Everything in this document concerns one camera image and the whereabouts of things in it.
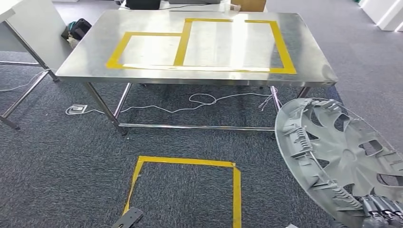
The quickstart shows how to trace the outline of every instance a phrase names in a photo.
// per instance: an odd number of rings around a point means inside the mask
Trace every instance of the yellow tape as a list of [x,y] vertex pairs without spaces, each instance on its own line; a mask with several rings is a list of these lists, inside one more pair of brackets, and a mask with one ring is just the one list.
[[125,50],[127,44],[130,41],[132,36],[130,33],[126,32],[123,35],[122,40],[117,44],[116,49],[113,51],[111,57],[109,58],[108,62],[106,63],[107,68],[122,68],[123,65],[119,64],[120,56],[122,55],[123,51]]
[[130,36],[180,37],[180,32],[126,32]]
[[297,71],[292,63],[291,56],[288,53],[286,43],[281,35],[280,28],[276,21],[273,20],[245,20],[246,23],[267,23],[273,32],[274,42],[277,46],[278,54],[280,55],[283,68],[270,68],[271,73],[277,74],[296,74]]
[[186,49],[188,48],[190,31],[192,29],[192,22],[185,22],[182,30],[181,40],[179,41],[178,50],[176,51],[174,66],[183,66],[185,61]]
[[130,208],[130,199],[133,194],[135,182],[140,174],[140,170],[144,162],[161,162],[161,163],[174,163],[174,164],[190,164],[190,165],[210,165],[219,167],[229,167],[232,168],[232,227],[241,228],[242,226],[242,202],[241,202],[241,178],[240,171],[235,167],[235,163],[230,161],[215,161],[215,160],[202,160],[202,159],[191,159],[191,158],[168,158],[168,157],[150,157],[150,156],[139,156],[137,159],[137,164],[134,169],[132,183],[130,185],[129,196],[127,198],[125,207],[123,209],[123,214],[125,214]]
[[240,171],[234,167],[232,173],[232,227],[241,228],[242,226],[242,207],[241,207],[241,188],[240,188]]
[[133,190],[134,190],[134,184],[136,183],[137,177],[140,174],[141,167],[143,166],[143,161],[140,159],[137,160],[136,168],[134,169],[133,177],[132,177],[132,184],[130,185],[130,190],[129,190],[129,197],[127,198],[127,202],[125,204],[125,208],[123,209],[123,214],[125,214],[130,207],[130,198],[132,197]]
[[231,19],[213,19],[213,18],[186,18],[185,22],[205,21],[205,22],[233,22]]
[[114,69],[155,69],[157,66],[145,66],[145,67],[133,67],[131,64],[120,64],[119,58],[122,55],[124,49],[126,48],[131,36],[176,36],[181,37],[179,41],[178,49],[176,51],[175,60],[173,66],[179,67],[169,67],[167,66],[161,70],[193,70],[193,71],[225,71],[225,72],[250,72],[250,73],[274,73],[274,74],[296,74],[297,71],[292,63],[291,57],[287,50],[286,43],[281,35],[281,31],[278,27],[277,22],[271,20],[245,20],[246,23],[264,23],[269,24],[273,32],[274,41],[280,55],[281,62],[283,63],[283,68],[269,68],[269,70],[248,70],[248,69],[214,69],[214,68],[180,68],[183,67],[183,63],[186,56],[186,49],[189,43],[190,32],[192,29],[192,23],[194,21],[205,21],[205,22],[233,22],[231,19],[209,19],[209,18],[186,18],[183,26],[182,33],[161,33],[161,32],[126,32],[122,40],[117,45],[116,49],[113,51],[111,57],[106,63],[107,68]]
[[192,158],[165,158],[165,157],[149,157],[139,156],[139,160],[143,162],[161,162],[174,164],[190,164],[190,165],[212,165],[221,167],[234,167],[235,164],[229,161],[201,160]]

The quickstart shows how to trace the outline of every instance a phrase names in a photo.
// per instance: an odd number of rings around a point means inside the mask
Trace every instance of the cardboard box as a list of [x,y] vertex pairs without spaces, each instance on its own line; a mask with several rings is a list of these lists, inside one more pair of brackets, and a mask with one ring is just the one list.
[[231,0],[231,4],[240,5],[241,12],[263,12],[266,0]]

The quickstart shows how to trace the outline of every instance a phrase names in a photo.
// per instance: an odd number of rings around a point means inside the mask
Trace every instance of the table top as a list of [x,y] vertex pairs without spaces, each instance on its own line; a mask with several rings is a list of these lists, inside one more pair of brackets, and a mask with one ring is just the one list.
[[65,81],[253,86],[337,82],[298,14],[108,10],[57,71]]

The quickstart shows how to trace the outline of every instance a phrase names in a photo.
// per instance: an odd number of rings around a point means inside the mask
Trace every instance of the black bag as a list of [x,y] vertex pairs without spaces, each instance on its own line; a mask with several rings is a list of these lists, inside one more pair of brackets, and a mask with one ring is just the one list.
[[91,27],[92,25],[88,21],[81,18],[78,21],[71,22],[68,25],[68,31],[74,39],[81,40]]
[[126,6],[131,10],[158,10],[161,0],[126,0]]

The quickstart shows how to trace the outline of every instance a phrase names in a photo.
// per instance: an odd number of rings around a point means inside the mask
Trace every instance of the lower frame rail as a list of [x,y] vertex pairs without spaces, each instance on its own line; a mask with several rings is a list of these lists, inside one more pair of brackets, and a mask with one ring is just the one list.
[[163,125],[163,124],[137,124],[137,123],[120,123],[119,127],[215,129],[215,130],[262,131],[262,132],[274,131],[274,127],[228,127],[228,126]]

